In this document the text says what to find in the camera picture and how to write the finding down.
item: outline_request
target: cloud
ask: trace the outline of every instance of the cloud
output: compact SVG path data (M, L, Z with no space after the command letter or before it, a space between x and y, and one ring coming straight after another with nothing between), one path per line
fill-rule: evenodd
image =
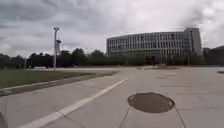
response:
M62 49L105 51L106 38L199 27L207 46L224 38L222 0L0 0L0 52L52 53L53 27Z

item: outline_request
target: ground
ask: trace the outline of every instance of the ground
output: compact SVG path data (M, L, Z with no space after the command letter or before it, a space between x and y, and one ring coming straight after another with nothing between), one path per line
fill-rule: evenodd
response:
M85 69L120 73L0 98L9 128L223 128L224 68ZM154 92L175 106L146 113L128 104L136 93Z
M77 77L87 74L89 73L34 70L0 70L0 89L37 82L47 82L52 80Z

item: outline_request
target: light pole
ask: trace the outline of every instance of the light pole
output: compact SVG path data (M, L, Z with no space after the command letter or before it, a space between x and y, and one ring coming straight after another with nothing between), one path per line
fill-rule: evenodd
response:
M59 28L55 27L54 28L54 62L53 62L53 68L54 70L56 69L56 63L57 63L57 32L58 32Z

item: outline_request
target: curb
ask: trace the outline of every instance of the curb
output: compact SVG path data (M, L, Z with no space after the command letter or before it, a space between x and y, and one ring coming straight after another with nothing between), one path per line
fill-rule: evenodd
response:
M109 75L113 75L113 74L115 74L115 72L98 73L98 74L93 74L93 75L73 77L73 78L62 79L62 80L55 80L55 81L49 81L49 82L42 82L42 83L35 83L35 84L29 84L29 85L21 85L21 86L16 86L16 87L4 88L4 89L0 89L0 97L12 95L12 94L18 94L18 93L22 93L22 92L33 91L33 90L42 89L42 88L54 87L54 86L58 86L58 85L73 83L73 82L87 80L87 79L93 79L96 77L109 76Z

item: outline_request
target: lawn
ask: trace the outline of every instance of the lawn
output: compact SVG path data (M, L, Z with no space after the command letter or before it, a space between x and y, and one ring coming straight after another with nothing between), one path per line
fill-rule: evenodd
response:
M89 74L90 73L60 71L0 70L0 89Z

